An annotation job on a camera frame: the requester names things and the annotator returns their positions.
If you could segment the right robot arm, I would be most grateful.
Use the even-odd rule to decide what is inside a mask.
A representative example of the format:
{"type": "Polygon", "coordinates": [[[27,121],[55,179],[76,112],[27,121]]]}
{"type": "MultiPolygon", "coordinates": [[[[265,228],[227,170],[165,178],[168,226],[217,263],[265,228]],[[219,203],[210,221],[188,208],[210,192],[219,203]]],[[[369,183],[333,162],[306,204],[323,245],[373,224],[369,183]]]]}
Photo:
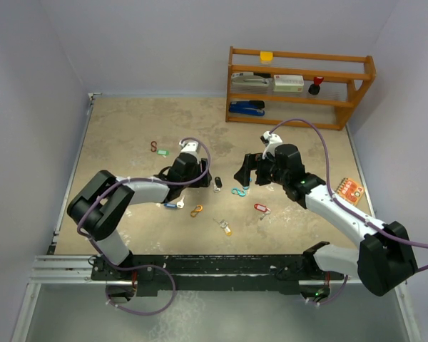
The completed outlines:
{"type": "Polygon", "coordinates": [[[246,154],[234,178],[248,186],[252,173],[257,185],[280,185],[290,200],[327,220],[355,245],[316,248],[302,263],[311,279],[334,271],[357,277],[371,293],[383,296],[417,273],[404,226],[375,219],[334,194],[326,181],[306,172],[296,146],[279,144],[273,152],[246,154]]]}

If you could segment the yellow tag key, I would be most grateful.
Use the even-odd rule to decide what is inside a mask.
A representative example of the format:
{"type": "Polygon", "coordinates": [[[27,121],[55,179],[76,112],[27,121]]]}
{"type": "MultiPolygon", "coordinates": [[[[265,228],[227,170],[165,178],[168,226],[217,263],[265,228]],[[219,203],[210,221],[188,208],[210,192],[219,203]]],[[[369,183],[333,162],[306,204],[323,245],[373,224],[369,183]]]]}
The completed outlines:
{"type": "Polygon", "coordinates": [[[232,231],[229,227],[229,224],[224,219],[221,220],[213,220],[225,233],[226,236],[230,237],[232,235],[232,231]]]}

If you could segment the green tag key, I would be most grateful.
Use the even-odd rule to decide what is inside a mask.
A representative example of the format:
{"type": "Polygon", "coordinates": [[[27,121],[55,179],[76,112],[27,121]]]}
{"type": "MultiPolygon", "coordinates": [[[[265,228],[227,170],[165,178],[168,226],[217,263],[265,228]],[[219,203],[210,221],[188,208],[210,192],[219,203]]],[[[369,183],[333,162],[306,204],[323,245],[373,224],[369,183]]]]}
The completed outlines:
{"type": "Polygon", "coordinates": [[[159,150],[156,151],[156,153],[158,155],[162,155],[162,156],[168,156],[169,155],[169,151],[168,150],[161,150],[161,149],[159,149],[159,150]]]}

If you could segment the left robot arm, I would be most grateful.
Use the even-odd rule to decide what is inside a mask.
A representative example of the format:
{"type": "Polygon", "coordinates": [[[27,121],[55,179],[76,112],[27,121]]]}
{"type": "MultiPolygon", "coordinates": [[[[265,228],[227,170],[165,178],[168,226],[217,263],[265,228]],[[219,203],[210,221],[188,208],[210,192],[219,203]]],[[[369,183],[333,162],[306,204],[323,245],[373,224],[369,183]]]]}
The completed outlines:
{"type": "Polygon", "coordinates": [[[188,187],[208,187],[212,179],[209,167],[209,157],[182,152],[171,166],[149,178],[120,180],[101,170],[71,200],[67,215],[108,261],[108,272],[125,279],[133,269],[133,253],[117,230],[125,211],[135,204],[172,202],[188,187]]]}

